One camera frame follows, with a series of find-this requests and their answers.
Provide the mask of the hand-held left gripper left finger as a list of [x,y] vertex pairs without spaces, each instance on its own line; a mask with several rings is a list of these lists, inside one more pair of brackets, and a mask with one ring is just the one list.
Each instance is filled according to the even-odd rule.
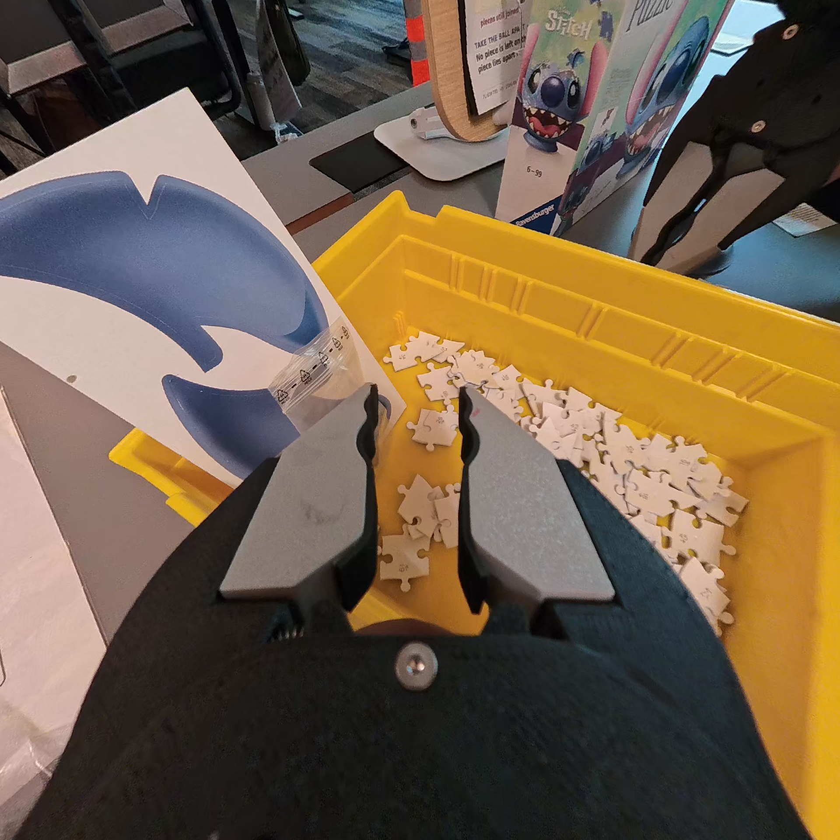
[[280,454],[220,586],[230,601],[323,600],[351,612],[377,565],[375,384],[345,398]]

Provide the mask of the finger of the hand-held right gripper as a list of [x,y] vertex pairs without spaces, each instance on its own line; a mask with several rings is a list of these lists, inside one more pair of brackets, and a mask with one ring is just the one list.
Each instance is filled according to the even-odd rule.
[[667,266],[668,253],[690,231],[714,189],[711,177],[723,149],[694,141],[661,146],[633,231],[628,256],[649,266]]
[[784,182],[768,169],[735,175],[698,209],[678,222],[666,235],[667,248],[656,265],[681,275],[717,275],[728,268],[733,247],[721,241],[740,225]]

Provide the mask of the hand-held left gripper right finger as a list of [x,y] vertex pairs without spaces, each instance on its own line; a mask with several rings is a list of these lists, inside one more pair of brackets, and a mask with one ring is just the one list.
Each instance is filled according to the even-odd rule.
[[615,590],[561,466],[475,387],[458,396],[458,580],[474,614],[609,603]]

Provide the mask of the pile of white puzzle pieces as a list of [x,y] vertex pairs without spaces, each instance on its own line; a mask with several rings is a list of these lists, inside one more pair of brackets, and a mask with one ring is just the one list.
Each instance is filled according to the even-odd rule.
[[469,385],[552,456],[568,460],[659,553],[695,598],[718,636],[733,624],[720,569],[733,555],[725,530],[748,500],[709,461],[701,444],[681,436],[638,437],[622,413],[571,385],[535,382],[514,364],[501,367],[481,349],[420,331],[391,345],[383,363],[411,371],[429,404],[406,423],[419,455],[452,447],[457,395]]

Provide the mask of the yellow plastic bin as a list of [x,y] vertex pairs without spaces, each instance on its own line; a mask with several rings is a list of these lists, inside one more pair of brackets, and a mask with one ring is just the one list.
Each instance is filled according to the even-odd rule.
[[838,326],[394,192],[313,261],[380,361],[417,331],[701,444],[749,504],[723,642],[816,838],[838,838]]

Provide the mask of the cartoon puzzle box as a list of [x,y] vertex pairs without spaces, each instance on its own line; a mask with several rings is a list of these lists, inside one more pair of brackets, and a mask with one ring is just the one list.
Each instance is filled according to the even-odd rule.
[[731,5],[533,2],[496,219],[559,236],[651,165]]

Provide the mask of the folded instruction leaflet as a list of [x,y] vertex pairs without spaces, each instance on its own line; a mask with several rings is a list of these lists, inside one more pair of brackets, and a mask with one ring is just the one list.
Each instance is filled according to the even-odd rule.
[[838,225],[838,222],[808,203],[801,203],[774,219],[773,224],[789,236],[800,238]]

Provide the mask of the clear plastic bag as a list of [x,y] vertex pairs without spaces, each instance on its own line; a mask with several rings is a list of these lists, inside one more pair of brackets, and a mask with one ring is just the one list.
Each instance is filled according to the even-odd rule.
[[268,385],[279,412],[279,453],[345,399],[365,385],[377,384],[380,424],[392,418],[393,399],[385,393],[384,370],[344,316],[293,354]]

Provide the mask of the white paper note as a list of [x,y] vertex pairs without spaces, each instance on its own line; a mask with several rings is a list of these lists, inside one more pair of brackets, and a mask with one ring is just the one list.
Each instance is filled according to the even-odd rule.
[[511,121],[532,5],[458,2],[467,108],[473,117],[490,117],[494,133]]

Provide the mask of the white laminated sheet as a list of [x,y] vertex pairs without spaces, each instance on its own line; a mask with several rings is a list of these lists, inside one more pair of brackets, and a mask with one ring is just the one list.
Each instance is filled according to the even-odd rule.
[[60,756],[105,649],[2,394],[2,802]]

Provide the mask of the white card with blue print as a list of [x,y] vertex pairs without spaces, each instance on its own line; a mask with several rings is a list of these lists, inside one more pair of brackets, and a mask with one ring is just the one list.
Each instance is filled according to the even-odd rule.
[[336,321],[406,410],[187,89],[8,177],[1,227],[2,342],[231,487],[297,436],[269,386]]

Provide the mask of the wooden sign with paper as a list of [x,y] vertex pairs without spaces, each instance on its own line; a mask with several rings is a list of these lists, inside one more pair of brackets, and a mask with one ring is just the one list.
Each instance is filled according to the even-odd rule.
[[437,114],[457,140],[486,141],[511,125],[513,100],[484,114],[469,110],[465,48],[456,1],[421,2],[430,83]]

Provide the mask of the orange traffic cone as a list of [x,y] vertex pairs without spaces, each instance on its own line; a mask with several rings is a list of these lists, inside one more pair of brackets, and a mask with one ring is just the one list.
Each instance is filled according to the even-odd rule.
[[418,87],[430,80],[422,2],[404,1],[403,6],[413,85]]

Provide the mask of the black mat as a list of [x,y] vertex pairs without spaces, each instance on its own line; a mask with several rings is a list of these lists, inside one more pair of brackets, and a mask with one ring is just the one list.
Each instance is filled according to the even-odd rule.
[[356,195],[403,174],[408,164],[375,138],[362,134],[312,159],[312,169]]

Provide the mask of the white hanging tag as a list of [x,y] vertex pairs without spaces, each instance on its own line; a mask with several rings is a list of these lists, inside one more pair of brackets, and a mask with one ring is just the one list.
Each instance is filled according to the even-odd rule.
[[301,109],[298,94],[289,78],[271,27],[268,2],[257,2],[255,37],[259,71],[266,89],[273,123],[284,125]]

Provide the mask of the dark metal-edged table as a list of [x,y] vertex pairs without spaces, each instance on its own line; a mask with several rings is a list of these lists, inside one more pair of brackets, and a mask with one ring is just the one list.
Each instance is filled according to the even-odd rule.
[[1,85],[8,95],[85,66],[47,1],[1,2]]
[[80,1],[79,5],[93,36],[110,56],[193,24],[182,1]]

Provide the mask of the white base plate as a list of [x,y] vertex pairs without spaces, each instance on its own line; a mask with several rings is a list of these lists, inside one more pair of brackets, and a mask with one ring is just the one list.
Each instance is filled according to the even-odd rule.
[[453,182],[504,160],[509,127],[486,140],[457,139],[444,126],[435,105],[384,122],[374,138],[425,178]]

